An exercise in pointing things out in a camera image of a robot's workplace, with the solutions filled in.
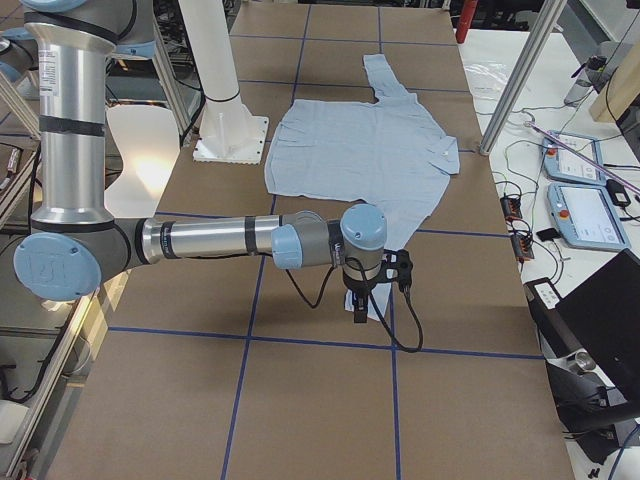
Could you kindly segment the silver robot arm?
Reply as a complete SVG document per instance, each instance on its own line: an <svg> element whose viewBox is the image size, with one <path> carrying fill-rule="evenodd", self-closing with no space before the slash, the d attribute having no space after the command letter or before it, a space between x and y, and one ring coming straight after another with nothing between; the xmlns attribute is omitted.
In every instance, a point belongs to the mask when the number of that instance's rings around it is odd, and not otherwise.
<svg viewBox="0 0 640 480"><path fill-rule="evenodd" d="M162 259L269 256L284 270L341 267L354 319L375 307L387 281L387 224L359 204L338 220L303 211L205 222L118 219L106 208L105 80L109 57L156 49L148 1L27 1L24 22L38 46L43 200L14 269L39 297L69 301L121 272Z"/></svg>

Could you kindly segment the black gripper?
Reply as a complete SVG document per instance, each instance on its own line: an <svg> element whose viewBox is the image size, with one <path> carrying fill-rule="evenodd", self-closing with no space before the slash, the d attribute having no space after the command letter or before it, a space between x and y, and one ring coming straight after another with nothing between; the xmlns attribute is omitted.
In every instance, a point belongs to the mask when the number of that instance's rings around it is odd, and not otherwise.
<svg viewBox="0 0 640 480"><path fill-rule="evenodd" d="M353 310L354 323L368 321L368 300L370 288L361 273L345 273L344 284L349 290L347 304Z"/></svg>

